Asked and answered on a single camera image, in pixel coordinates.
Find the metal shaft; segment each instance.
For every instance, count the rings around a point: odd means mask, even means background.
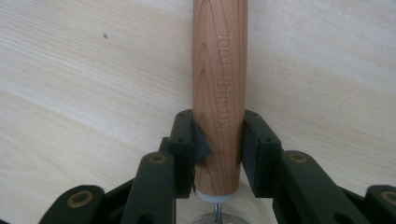
[[[221,218],[221,203],[215,203],[215,211],[213,213],[214,219],[213,221],[216,224],[222,224],[222,218]]]

